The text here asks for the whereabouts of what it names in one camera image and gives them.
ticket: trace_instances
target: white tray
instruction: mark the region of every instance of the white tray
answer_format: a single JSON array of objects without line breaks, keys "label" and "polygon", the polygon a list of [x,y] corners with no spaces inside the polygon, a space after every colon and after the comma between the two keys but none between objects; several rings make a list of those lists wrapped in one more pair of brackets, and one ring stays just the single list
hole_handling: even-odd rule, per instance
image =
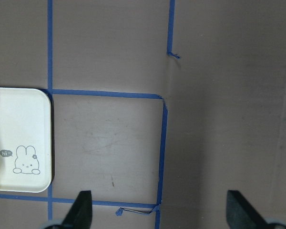
[{"label": "white tray", "polygon": [[37,89],[0,88],[0,190],[42,192],[51,178],[49,98]]}]

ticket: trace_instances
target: bunny illustration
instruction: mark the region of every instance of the bunny illustration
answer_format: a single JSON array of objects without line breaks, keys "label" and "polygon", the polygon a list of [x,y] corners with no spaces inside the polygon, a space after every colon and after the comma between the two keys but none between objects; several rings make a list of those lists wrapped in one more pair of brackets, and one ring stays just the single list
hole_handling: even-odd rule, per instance
[{"label": "bunny illustration", "polygon": [[19,146],[16,150],[14,173],[39,174],[39,161],[37,160],[35,148],[32,146]]}]

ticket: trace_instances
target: speech bubble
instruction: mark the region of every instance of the speech bubble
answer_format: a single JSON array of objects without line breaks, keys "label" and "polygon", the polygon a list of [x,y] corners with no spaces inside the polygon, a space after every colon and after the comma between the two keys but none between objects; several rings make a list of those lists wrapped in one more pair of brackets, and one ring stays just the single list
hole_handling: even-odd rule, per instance
[{"label": "speech bubble", "polygon": [[0,155],[3,157],[12,156],[13,152],[11,152],[10,150],[3,149],[0,151]]}]

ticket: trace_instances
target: blue painter's tape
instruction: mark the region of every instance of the blue painter's tape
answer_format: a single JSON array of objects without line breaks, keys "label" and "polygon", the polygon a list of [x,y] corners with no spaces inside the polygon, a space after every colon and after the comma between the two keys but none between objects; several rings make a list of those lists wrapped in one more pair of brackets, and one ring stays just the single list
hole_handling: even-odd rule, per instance
[{"label": "blue painter's tape", "polygon": [[162,203],[164,154],[165,154],[165,143],[166,143],[167,117],[168,117],[168,111],[167,111],[166,104],[164,103],[163,104],[163,113],[162,113],[162,129],[161,129],[161,143],[160,143],[159,182],[158,182],[157,204]]},{"label": "blue painter's tape", "polygon": [[156,204],[142,203],[126,203],[126,202],[110,202],[110,201],[93,201],[93,205],[116,206],[116,207],[131,207],[131,208],[154,208]]},{"label": "blue painter's tape", "polygon": [[52,183],[48,187],[48,220],[52,220],[53,218],[53,198],[52,198],[53,190]]},{"label": "blue painter's tape", "polygon": [[52,198],[53,203],[73,204],[75,199]]},{"label": "blue painter's tape", "polygon": [[156,220],[154,223],[155,229],[160,229],[160,217],[161,217],[161,211],[156,211]]},{"label": "blue painter's tape", "polygon": [[92,96],[104,96],[104,97],[137,98],[137,99],[163,99],[161,96],[157,94],[146,94],[146,93],[62,90],[62,89],[53,89],[52,92],[53,94],[92,95]]},{"label": "blue painter's tape", "polygon": [[53,89],[53,1],[48,0],[48,90]]},{"label": "blue painter's tape", "polygon": [[30,197],[30,196],[17,196],[17,195],[8,195],[8,194],[0,194],[1,199],[17,199],[17,200],[30,200],[30,201],[41,201],[47,202],[47,197]]},{"label": "blue painter's tape", "polygon": [[175,0],[170,0],[170,9],[168,15],[168,31],[167,31],[167,48],[166,53],[169,56],[173,56],[176,59],[180,59],[180,56],[173,54],[173,35],[174,35],[174,15],[175,15]]},{"label": "blue painter's tape", "polygon": [[160,211],[160,205],[156,205],[152,210],[150,211],[142,211],[142,210],[135,210],[135,209],[129,209],[129,208],[119,208],[115,214],[117,216],[121,216],[123,214],[124,211],[128,211],[128,212],[132,212],[132,213],[136,213],[136,214],[140,214],[140,215],[150,215],[155,211]]}]

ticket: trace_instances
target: scuff mark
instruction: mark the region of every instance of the scuff mark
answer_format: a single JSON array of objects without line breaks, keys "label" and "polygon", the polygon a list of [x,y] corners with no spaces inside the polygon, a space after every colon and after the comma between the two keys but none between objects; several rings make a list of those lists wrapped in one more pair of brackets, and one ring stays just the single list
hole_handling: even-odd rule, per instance
[{"label": "scuff mark", "polygon": [[111,183],[112,183],[112,187],[114,187],[114,182],[113,182],[113,177],[111,175]]}]

